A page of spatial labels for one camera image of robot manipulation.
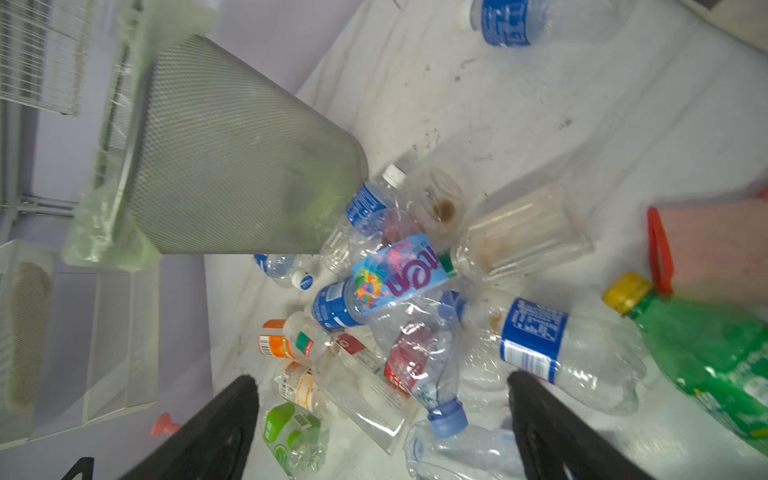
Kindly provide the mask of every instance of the orange label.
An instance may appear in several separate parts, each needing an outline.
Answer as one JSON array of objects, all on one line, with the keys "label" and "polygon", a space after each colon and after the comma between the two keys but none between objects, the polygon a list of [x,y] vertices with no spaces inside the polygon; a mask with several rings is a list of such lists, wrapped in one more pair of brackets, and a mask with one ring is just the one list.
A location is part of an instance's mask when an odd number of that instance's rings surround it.
[{"label": "orange label", "polygon": [[286,324],[285,320],[270,320],[267,323],[264,323],[265,329],[281,329]]},{"label": "orange label", "polygon": [[295,359],[286,337],[282,335],[259,335],[259,350],[266,356],[279,359]]}]

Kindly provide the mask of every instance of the bottle neck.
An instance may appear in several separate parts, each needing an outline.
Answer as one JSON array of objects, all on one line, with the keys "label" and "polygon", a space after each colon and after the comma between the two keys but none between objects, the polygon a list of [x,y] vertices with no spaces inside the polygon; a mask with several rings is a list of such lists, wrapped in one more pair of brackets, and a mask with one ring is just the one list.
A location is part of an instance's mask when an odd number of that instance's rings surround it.
[{"label": "bottle neck", "polygon": [[648,309],[648,307],[652,304],[654,300],[659,296],[659,294],[656,292],[656,290],[651,290],[648,292],[646,296],[643,297],[643,299],[635,305],[632,310],[627,312],[627,316],[630,317],[632,320],[637,321],[638,317],[643,315],[645,311]]}]

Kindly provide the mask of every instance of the pink object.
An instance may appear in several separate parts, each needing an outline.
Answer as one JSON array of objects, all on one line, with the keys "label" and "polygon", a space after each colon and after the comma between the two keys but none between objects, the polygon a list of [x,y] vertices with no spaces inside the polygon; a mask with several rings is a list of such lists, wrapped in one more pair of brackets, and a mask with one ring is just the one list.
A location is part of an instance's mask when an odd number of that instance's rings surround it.
[{"label": "pink object", "polygon": [[[768,195],[764,190],[761,196]],[[768,303],[768,202],[648,209],[650,268],[659,293]]]},{"label": "pink object", "polygon": [[174,433],[181,430],[182,426],[183,425],[178,423],[173,423],[170,420],[170,413],[164,413],[163,415],[160,415],[160,418],[158,418],[157,421],[154,423],[154,427],[152,427],[152,436],[159,437],[164,433],[168,435],[173,435]]}]

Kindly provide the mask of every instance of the yellow bottle cap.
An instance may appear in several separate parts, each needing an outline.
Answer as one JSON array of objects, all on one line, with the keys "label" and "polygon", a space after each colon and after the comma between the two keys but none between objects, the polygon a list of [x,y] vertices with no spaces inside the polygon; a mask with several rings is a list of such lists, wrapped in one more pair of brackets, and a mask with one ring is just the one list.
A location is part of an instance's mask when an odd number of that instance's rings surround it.
[{"label": "yellow bottle cap", "polygon": [[603,302],[622,316],[627,315],[653,289],[642,276],[625,273],[603,294]]}]

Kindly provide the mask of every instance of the wire rack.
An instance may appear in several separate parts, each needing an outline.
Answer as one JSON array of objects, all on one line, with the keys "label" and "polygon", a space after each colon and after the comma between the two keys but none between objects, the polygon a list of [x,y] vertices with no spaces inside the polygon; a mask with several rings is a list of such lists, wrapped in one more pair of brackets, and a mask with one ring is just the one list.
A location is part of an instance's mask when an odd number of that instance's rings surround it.
[{"label": "wire rack", "polygon": [[0,98],[77,114],[94,0],[0,0]]}]

